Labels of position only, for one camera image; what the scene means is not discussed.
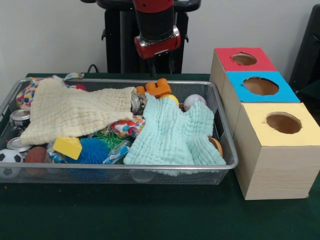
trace soccer ball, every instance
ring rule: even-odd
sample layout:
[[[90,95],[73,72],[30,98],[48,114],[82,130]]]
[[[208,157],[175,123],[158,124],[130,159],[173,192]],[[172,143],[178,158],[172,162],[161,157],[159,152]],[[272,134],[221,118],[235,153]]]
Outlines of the soccer ball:
[[[0,150],[0,178],[2,179],[13,179],[21,171],[21,167],[1,167],[2,163],[23,163],[24,158],[22,155],[9,149]]]

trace blue spiky ball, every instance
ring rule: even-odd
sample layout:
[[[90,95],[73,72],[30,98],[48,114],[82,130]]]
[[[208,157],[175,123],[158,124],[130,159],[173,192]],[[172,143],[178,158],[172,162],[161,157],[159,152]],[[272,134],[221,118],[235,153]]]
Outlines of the blue spiky ball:
[[[78,160],[66,157],[69,164],[102,164],[111,150],[104,141],[98,138],[83,138],[80,142],[81,154]]]

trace circular hole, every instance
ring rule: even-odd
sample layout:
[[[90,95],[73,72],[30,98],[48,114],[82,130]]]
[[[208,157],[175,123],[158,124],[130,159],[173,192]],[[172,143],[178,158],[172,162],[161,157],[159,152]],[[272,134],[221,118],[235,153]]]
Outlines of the circular hole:
[[[266,118],[266,123],[283,134],[295,134],[302,128],[301,122],[295,116],[285,112],[274,112]]]
[[[277,92],[279,92],[279,87],[277,84],[263,77],[249,77],[244,80],[243,84],[251,93],[261,96],[275,95]]]
[[[232,56],[232,60],[237,64],[240,64],[243,66],[254,65],[258,62],[258,60],[254,56],[244,52],[236,53],[235,55]]]

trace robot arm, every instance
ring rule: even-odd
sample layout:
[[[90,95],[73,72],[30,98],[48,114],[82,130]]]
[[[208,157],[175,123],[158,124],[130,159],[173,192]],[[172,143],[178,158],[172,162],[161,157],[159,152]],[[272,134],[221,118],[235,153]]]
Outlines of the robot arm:
[[[104,9],[135,10],[140,35],[134,43],[139,56],[150,60],[167,54],[181,45],[179,29],[175,26],[175,12],[197,10],[201,0],[81,0],[97,3]]]

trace metal tray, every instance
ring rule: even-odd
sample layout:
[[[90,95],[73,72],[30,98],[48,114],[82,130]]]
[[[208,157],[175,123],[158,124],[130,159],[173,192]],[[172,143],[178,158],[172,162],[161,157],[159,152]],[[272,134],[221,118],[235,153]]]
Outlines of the metal tray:
[[[105,88],[122,89],[145,85],[150,80],[71,79],[68,85],[83,84],[89,92]],[[54,164],[54,163],[0,163],[0,171],[17,169],[12,178],[0,177],[0,183],[59,183],[59,184],[192,184],[218,185],[228,170],[238,164],[236,148],[229,131],[223,105],[215,85],[207,81],[168,81],[172,94],[180,103],[191,94],[205,98],[214,112],[213,137],[223,148],[227,165],[104,165],[104,164]],[[0,150],[7,140],[15,137],[9,125],[10,114],[17,110],[16,96],[30,83],[18,81],[0,106]],[[159,173],[165,170],[172,174]]]

